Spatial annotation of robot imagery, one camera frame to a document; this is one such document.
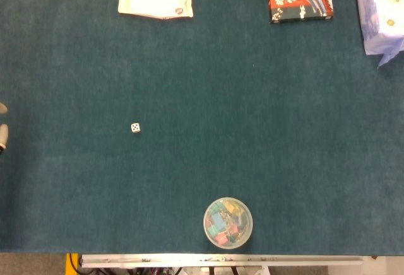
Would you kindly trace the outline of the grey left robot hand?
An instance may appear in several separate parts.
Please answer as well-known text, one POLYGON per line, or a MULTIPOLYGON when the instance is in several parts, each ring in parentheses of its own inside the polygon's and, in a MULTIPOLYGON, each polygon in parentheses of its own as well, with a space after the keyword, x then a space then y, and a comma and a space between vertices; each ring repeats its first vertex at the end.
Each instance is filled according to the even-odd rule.
MULTIPOLYGON (((1 109, 1 114, 6 114, 8 112, 7 106, 5 106, 5 104, 3 104, 3 103, 0 103, 0 109, 1 109)), ((6 149, 6 145, 8 142, 8 134, 9 134, 8 125, 1 124, 1 130, 0 130, 1 153, 6 149)))

